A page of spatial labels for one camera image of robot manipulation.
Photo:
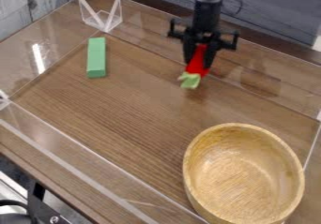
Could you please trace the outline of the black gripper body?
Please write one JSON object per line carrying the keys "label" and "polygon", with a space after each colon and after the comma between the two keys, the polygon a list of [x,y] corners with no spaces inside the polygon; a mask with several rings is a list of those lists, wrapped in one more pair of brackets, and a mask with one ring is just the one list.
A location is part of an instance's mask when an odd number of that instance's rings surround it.
{"label": "black gripper body", "polygon": [[237,49],[240,32],[221,29],[214,29],[210,32],[197,31],[189,20],[173,18],[167,36],[179,39],[185,49],[192,49],[200,44],[205,44],[208,47],[216,44],[214,49],[217,51],[234,51]]}

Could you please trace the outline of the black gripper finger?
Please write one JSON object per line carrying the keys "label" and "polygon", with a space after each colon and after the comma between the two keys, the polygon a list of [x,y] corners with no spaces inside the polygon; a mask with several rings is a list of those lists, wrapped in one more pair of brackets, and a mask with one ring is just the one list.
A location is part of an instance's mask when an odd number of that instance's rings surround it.
{"label": "black gripper finger", "polygon": [[189,63],[192,61],[194,51],[197,48],[197,42],[193,37],[184,38],[184,56],[185,62]]}
{"label": "black gripper finger", "polygon": [[218,40],[213,40],[208,45],[206,52],[204,55],[204,69],[209,69],[212,67],[213,59],[220,50],[221,50],[221,43]]}

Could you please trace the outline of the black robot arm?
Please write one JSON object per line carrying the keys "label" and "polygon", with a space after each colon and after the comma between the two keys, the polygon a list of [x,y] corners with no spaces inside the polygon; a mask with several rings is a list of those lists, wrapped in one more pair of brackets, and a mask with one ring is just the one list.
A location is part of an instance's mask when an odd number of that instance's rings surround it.
{"label": "black robot arm", "polygon": [[169,37],[177,38],[184,44],[184,58],[186,63],[204,48],[201,66],[212,67],[217,53],[221,50],[237,50],[240,33],[224,32],[220,29],[220,16],[224,0],[194,0],[194,10],[189,21],[173,18],[170,20]]}

